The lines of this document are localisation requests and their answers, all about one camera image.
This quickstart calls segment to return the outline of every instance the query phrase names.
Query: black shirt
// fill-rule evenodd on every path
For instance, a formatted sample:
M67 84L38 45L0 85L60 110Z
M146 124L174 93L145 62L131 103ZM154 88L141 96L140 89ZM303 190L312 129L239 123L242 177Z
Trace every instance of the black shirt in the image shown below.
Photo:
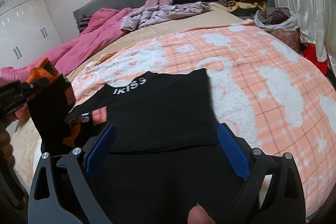
M130 85L104 85L76 106L67 121L107 106L107 121L117 127L115 153L144 153L199 145L216 145L218 122L211 107L205 69L186 75L146 72ZM81 130L75 144L83 146L104 123Z
M90 112L105 106L117 138L90 184L112 221L186 224L196 203L221 218L242 179L218 143L205 69L146 72L128 86L105 85L67 117L83 117L76 145L102 130L105 123L92 126Z

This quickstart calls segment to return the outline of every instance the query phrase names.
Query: sock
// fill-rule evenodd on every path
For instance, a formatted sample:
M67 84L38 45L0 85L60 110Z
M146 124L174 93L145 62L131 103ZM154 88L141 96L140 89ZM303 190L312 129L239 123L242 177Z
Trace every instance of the sock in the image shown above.
M107 120L106 107L84 113L68 122L71 135L63 139L63 144L83 147L89 138L97 136Z
M75 103L75 96L68 79L61 75L48 59L33 68L27 82L32 83L46 77L50 86L30 96L28 107L45 150L53 156L66 154L71 147L62 143L71 135L69 124L63 122Z

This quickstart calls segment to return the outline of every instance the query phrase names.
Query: pink comforter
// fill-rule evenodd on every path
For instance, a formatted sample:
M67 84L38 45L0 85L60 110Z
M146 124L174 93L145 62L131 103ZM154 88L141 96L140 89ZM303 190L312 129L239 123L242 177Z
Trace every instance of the pink comforter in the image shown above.
M31 68L38 66L45 58L48 58L62 74L69 74L86 59L127 33L120 30L120 24L123 17L130 12L132 8L123 10L103 8L97 11L93 14L88 27L75 39L50 50L27 67L1 68L0 86L18 80L26 81Z

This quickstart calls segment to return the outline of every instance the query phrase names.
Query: white wardrobe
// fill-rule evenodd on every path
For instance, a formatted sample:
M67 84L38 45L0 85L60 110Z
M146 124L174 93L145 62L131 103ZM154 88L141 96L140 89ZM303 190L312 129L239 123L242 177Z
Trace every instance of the white wardrobe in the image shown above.
M44 0L0 0L0 67L29 65L60 44Z

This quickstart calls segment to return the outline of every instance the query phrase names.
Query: cabinet handle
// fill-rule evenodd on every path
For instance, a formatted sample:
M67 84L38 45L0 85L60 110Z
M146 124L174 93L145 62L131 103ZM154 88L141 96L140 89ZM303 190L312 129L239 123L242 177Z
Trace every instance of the cabinet handle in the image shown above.
M19 60L19 55L17 55L17 52L15 51L15 49L13 49L13 51L15 52L16 57L17 57L17 59Z
M22 57L22 55L21 55L21 52L20 52L19 48L18 48L18 47L16 47L16 49L17 49L17 51L19 52L19 54L20 54L20 57Z

